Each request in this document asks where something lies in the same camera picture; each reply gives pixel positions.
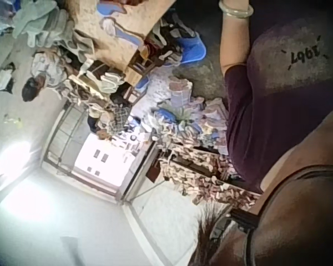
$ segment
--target window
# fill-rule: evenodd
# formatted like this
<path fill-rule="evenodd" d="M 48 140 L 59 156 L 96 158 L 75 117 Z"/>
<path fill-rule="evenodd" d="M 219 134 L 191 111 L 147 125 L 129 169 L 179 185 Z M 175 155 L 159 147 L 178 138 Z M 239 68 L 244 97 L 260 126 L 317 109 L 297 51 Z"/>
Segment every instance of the window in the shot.
<path fill-rule="evenodd" d="M 106 162 L 108 157 L 109 156 L 107 154 L 104 154 L 104 156 L 102 156 L 101 162 Z"/>
<path fill-rule="evenodd" d="M 97 158 L 100 154 L 100 150 L 96 150 L 95 154 L 94 154 L 94 158 Z"/>

